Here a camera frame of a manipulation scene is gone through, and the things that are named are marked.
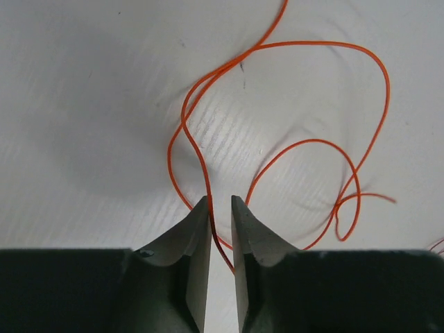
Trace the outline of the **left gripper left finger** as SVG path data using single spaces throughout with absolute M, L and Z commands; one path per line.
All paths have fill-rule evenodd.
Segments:
M 202 198 L 131 248 L 1 251 L 2 332 L 202 332 L 211 231 Z

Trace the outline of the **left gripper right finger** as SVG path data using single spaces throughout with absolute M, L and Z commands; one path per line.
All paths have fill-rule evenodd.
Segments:
M 301 250 L 233 196 L 241 332 L 442 332 L 443 259 L 426 250 Z

